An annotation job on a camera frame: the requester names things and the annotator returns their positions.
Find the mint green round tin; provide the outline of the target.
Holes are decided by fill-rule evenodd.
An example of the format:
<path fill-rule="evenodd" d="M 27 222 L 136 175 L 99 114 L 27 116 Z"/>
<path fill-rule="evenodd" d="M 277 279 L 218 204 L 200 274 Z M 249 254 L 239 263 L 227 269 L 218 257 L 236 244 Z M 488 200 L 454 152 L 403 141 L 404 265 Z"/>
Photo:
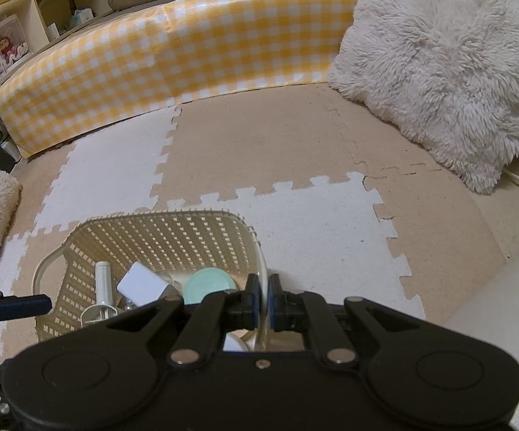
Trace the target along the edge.
<path fill-rule="evenodd" d="M 187 305 L 196 305 L 211 293 L 236 289 L 235 281 L 223 269 L 205 268 L 191 275 L 183 284 L 183 300 Z"/>

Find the white round tape measure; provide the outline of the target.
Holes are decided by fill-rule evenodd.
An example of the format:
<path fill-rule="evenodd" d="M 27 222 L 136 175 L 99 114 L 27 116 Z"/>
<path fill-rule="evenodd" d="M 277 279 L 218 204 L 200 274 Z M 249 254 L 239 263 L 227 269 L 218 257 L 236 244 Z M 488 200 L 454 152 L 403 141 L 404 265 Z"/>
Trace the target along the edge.
<path fill-rule="evenodd" d="M 248 352 L 248 346 L 234 333 L 228 333 L 224 339 L 223 351 L 227 352 Z"/>

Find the cream plastic woven basket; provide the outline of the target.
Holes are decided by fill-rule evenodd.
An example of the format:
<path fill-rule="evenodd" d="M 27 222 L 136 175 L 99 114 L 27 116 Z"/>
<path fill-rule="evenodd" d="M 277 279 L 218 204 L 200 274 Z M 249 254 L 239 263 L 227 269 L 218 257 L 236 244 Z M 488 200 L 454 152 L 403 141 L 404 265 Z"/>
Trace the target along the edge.
<path fill-rule="evenodd" d="M 231 277 L 255 273 L 265 291 L 268 274 L 259 242 L 253 227 L 226 210 L 165 210 L 89 219 L 77 225 L 36 269 L 33 292 L 38 294 L 48 267 L 59 258 L 66 262 L 51 312 L 36 319 L 38 340 L 80 328 L 82 312 L 95 301 L 97 262 L 109 262 L 114 282 L 139 262 L 180 285 L 207 267 L 223 269 Z"/>

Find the white power adapter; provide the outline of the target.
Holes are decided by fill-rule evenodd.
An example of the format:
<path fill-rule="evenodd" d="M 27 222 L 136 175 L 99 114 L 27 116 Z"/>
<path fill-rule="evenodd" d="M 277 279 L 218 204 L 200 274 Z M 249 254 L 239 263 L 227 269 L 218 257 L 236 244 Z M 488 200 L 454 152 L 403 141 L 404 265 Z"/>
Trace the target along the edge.
<path fill-rule="evenodd" d="M 145 306 L 157 301 L 172 284 L 139 262 L 125 273 L 116 290 L 135 306 Z"/>

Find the clear box of screws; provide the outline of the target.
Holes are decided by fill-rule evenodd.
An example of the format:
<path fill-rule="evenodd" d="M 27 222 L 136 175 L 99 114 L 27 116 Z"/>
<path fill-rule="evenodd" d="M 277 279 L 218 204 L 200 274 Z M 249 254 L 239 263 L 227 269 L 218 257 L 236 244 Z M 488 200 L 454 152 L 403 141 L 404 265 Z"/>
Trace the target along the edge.
<path fill-rule="evenodd" d="M 117 284 L 117 291 L 136 307 L 147 306 L 167 295 L 180 295 L 179 283 L 168 282 L 157 275 L 127 273 Z"/>

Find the doll in clear case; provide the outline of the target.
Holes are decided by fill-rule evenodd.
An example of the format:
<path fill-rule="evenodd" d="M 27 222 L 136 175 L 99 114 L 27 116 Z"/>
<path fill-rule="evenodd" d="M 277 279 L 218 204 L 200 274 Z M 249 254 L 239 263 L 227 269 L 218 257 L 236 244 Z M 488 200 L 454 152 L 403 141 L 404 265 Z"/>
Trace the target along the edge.
<path fill-rule="evenodd" d="M 9 71 L 31 53 L 31 46 L 18 16 L 13 14 L 0 20 L 0 56 L 4 70 Z"/>

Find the yellow checkered bed cover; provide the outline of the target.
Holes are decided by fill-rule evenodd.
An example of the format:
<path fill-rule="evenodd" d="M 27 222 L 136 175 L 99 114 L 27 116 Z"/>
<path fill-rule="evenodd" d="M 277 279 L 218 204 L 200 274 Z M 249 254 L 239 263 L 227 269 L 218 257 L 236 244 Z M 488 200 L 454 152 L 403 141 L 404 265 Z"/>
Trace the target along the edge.
<path fill-rule="evenodd" d="M 83 29 L 0 87 L 24 157 L 161 108 L 322 83 L 357 0 L 174 0 Z"/>

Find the right fluffy white cushion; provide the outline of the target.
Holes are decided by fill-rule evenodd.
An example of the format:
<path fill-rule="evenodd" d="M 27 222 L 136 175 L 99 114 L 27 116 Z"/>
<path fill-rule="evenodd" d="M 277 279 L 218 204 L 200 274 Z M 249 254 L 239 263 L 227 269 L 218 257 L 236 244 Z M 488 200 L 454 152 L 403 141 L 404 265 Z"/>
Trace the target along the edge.
<path fill-rule="evenodd" d="M 519 155 L 519 0 L 358 0 L 328 81 L 490 194 Z"/>

